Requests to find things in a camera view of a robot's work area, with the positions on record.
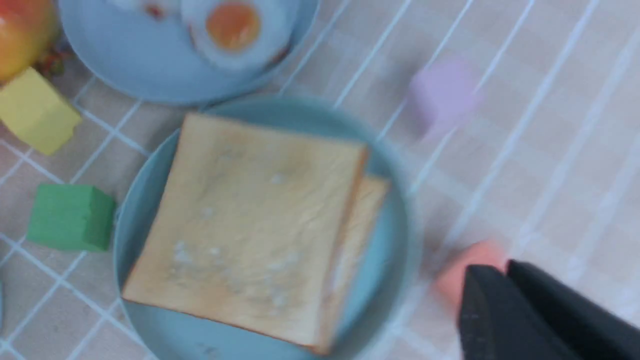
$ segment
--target foam block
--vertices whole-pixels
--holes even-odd
[[[456,256],[436,278],[436,290],[447,307],[458,314],[462,301],[465,271],[469,265],[491,265],[506,273],[507,256],[498,244],[491,240],[480,241]]]
[[[0,88],[0,119],[15,136],[45,155],[64,145],[82,117],[36,70]]]
[[[464,61],[451,59],[414,75],[407,103],[425,137],[440,138],[468,120],[477,106],[476,79]]]
[[[107,251],[115,201],[86,185],[41,184],[27,239],[58,250]]]

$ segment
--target light blue plate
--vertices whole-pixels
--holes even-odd
[[[353,359],[364,352],[402,301],[417,273],[421,236],[412,218],[397,159],[375,136],[343,113],[302,99],[250,97],[210,110],[252,124],[328,138],[367,142],[370,174],[392,187],[380,211],[340,325],[340,340],[329,359]],[[140,170],[122,206],[115,231],[118,289],[140,255],[155,218],[175,154],[179,132],[171,135]],[[316,357],[283,341],[193,316],[125,302],[125,312],[160,360],[309,360]]]
[[[267,83],[298,50],[316,17],[319,0],[299,0],[292,51],[259,74],[229,74],[192,48],[178,17],[155,21],[106,0],[60,0],[65,34],[78,57],[117,90],[147,101],[196,104],[243,94]]]

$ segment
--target egg yolk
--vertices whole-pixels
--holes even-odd
[[[254,7],[240,1],[220,4],[207,18],[213,42],[227,51],[242,51],[260,33],[260,16]]]

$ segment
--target bread slice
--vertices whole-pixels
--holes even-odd
[[[360,259],[367,248],[388,189],[388,181],[376,177],[367,176],[360,185],[344,241],[334,259],[333,275],[325,291],[323,322],[317,344],[311,348],[316,354],[327,355],[331,352],[351,283],[360,268]]]
[[[189,114],[123,298],[314,346],[367,154]]]

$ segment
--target toy food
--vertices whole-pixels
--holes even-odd
[[[0,83],[32,66],[59,33],[52,0],[0,1]]]

